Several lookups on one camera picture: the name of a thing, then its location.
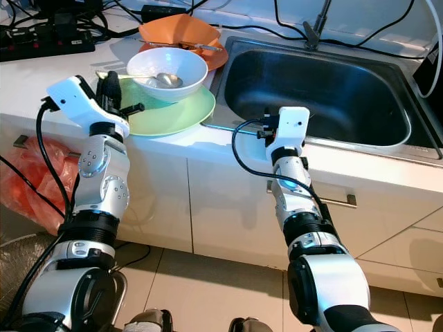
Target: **red plastic bag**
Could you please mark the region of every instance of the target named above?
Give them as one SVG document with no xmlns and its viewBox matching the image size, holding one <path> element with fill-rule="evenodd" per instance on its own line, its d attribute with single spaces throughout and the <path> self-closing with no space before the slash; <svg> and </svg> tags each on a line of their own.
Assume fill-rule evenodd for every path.
<svg viewBox="0 0 443 332">
<path fill-rule="evenodd" d="M 40 153 L 36 137 L 25 143 L 27 149 L 13 149 L 6 159 L 13 164 L 37 188 L 64 213 L 64 201 L 60 189 L 47 168 Z M 44 146 L 64 188 L 70 198 L 78 173 L 77 158 L 69 157 L 67 147 L 55 140 L 44 139 Z M 7 165 L 1 164 L 0 200 L 9 209 L 18 212 L 46 228 L 53 235 L 63 218 L 43 201 Z"/>
</svg>

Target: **metal spoon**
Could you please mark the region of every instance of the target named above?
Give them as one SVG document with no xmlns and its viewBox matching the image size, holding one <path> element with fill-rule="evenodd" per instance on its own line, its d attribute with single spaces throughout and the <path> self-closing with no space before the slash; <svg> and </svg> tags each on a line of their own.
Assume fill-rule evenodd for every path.
<svg viewBox="0 0 443 332">
<path fill-rule="evenodd" d="M 108 73 L 104 71 L 96 71 L 96 75 L 103 80 L 108 76 Z M 169 73 L 158 73 L 156 76 L 118 74 L 119 80 L 126 78 L 154 78 L 158 83 L 156 87 L 161 89 L 176 89 L 183 85 L 183 81 L 180 77 Z"/>
</svg>

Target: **white countertop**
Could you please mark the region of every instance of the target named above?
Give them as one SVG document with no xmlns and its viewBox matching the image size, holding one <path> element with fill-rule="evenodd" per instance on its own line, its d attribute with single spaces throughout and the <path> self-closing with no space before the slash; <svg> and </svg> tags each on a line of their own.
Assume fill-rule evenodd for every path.
<svg viewBox="0 0 443 332">
<path fill-rule="evenodd" d="M 96 46 L 93 53 L 44 57 L 0 64 L 0 125 L 1 130 L 17 126 L 33 131 L 40 100 L 45 97 L 46 87 L 72 75 L 81 75 L 95 88 L 95 71 L 115 70 L 125 72 L 126 63 L 137 53 L 141 43 L 135 37 L 111 39 Z M 322 50 L 337 50 L 335 46 L 322 46 Z M 357 50 L 340 53 L 355 54 Z M 369 57 L 380 59 L 378 55 Z M 401 62 L 405 71 L 416 64 Z M 213 74 L 208 76 L 210 84 Z M 66 119 L 61 112 L 48 113 L 44 118 L 46 133 L 66 135 L 70 138 L 86 137 L 80 128 Z M 148 138 L 130 136 L 129 148 L 142 151 L 156 151 L 164 154 L 196 158 L 235 165 L 231 147 L 231 132 L 197 125 L 189 130 L 170 136 Z M 251 167 L 270 171 L 271 165 L 264 155 L 264 141 L 254 136 L 238 136 L 240 156 Z M 352 176 L 394 185 L 415 187 L 421 190 L 443 193 L 443 168 L 420 165 L 391 158 L 372 156 L 353 151 L 332 149 L 307 144 L 304 155 L 309 159 L 310 171 L 314 178 L 329 176 Z"/>
</svg>

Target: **white bowl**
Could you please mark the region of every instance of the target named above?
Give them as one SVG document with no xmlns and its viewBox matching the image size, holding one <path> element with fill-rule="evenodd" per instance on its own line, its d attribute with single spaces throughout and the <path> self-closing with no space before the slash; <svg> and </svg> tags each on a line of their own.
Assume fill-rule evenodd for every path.
<svg viewBox="0 0 443 332">
<path fill-rule="evenodd" d="M 177 89 L 160 89 L 153 85 L 153 79 L 134 78 L 135 83 L 146 93 L 165 102 L 178 102 L 192 95 L 203 84 L 208 74 L 208 65 L 197 54 L 173 47 L 159 47 L 144 50 L 133 56 L 126 66 L 130 75 L 157 75 L 158 73 L 175 74 L 183 80 L 183 86 Z"/>
</svg>

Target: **orange plate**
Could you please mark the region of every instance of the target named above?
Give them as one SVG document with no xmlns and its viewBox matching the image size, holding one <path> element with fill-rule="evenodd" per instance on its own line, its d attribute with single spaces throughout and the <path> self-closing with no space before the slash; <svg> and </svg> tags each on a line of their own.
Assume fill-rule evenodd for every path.
<svg viewBox="0 0 443 332">
<path fill-rule="evenodd" d="M 208 71 L 213 71 L 221 66 L 223 66 L 226 61 L 228 61 L 228 52 L 226 49 L 218 42 L 214 45 L 215 47 L 221 48 L 222 50 L 203 50 L 199 54 L 208 65 Z M 138 52 L 143 52 L 144 50 L 150 50 L 151 48 L 156 48 L 158 46 L 151 46 L 149 44 L 143 44 Z"/>
<path fill-rule="evenodd" d="M 141 37 L 146 42 L 176 44 L 190 42 L 213 46 L 218 42 L 220 32 L 206 22 L 191 17 L 188 14 L 179 14 L 156 19 L 138 27 Z M 197 49 L 192 52 L 201 54 Z"/>
</svg>

